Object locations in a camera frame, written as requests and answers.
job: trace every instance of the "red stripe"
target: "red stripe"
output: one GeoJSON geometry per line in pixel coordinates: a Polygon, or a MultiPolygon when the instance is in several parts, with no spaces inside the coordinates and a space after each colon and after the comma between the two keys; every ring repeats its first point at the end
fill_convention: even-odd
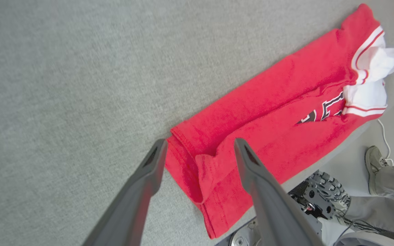
{"type": "Polygon", "coordinates": [[[358,109],[358,110],[361,110],[361,111],[364,111],[364,112],[371,111],[371,110],[385,110],[386,109],[386,108],[362,109],[362,108],[359,108],[359,107],[356,107],[356,106],[346,106],[346,108],[358,109]]]}
{"type": "MultiPolygon", "coordinates": [[[[361,56],[368,48],[370,48],[370,47],[372,46],[372,44],[374,44],[374,42],[375,42],[383,33],[384,33],[384,30],[381,31],[381,32],[373,39],[373,41],[372,41],[363,51],[361,51],[361,53],[358,55],[357,60],[355,61],[355,67],[356,67],[358,70],[359,70],[359,68],[358,68],[358,59],[360,58],[360,56],[361,56]]],[[[367,79],[367,77],[369,76],[369,73],[367,72],[367,70],[364,70],[364,71],[366,71],[366,77],[363,79],[363,83],[362,83],[362,84],[364,84],[364,83],[366,82],[366,79],[367,79]]]]}

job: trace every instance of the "person's leg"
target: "person's leg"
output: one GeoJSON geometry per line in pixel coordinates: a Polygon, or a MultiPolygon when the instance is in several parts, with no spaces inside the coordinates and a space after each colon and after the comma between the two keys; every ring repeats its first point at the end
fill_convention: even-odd
{"type": "Polygon", "coordinates": [[[394,167],[386,164],[376,146],[366,151],[366,168],[370,194],[394,198],[394,167]]]}
{"type": "Polygon", "coordinates": [[[351,221],[362,220],[374,227],[394,232],[394,200],[378,196],[352,196],[344,217],[351,221]]]}

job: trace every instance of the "person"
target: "person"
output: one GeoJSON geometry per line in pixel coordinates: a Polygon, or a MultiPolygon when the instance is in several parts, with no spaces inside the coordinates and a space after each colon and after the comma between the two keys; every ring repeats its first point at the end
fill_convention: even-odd
{"type": "Polygon", "coordinates": [[[337,220],[355,230],[394,232],[394,166],[387,164],[376,146],[366,151],[365,161],[372,196],[345,195],[334,203],[337,220]]]}

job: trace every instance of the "white floor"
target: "white floor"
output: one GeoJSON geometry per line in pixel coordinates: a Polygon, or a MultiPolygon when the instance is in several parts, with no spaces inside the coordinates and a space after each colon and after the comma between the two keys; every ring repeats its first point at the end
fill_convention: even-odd
{"type": "MultiPolygon", "coordinates": [[[[387,111],[380,120],[386,130],[386,139],[391,147],[390,158],[394,161],[394,108],[387,111]]],[[[364,166],[364,153],[372,145],[378,146],[381,153],[387,155],[380,124],[372,122],[370,128],[356,141],[358,144],[348,147],[320,170],[338,179],[351,196],[370,196],[367,188],[368,174],[364,166]]],[[[332,245],[346,227],[334,222],[322,220],[322,239],[325,245],[332,245]]]]}

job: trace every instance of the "gray pants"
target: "gray pants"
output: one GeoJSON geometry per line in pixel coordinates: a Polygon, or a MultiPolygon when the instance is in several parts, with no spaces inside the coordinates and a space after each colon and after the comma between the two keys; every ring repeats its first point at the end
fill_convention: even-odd
{"type": "Polygon", "coordinates": [[[352,196],[345,217],[394,232],[394,167],[381,168],[375,186],[379,196],[352,196]]]}

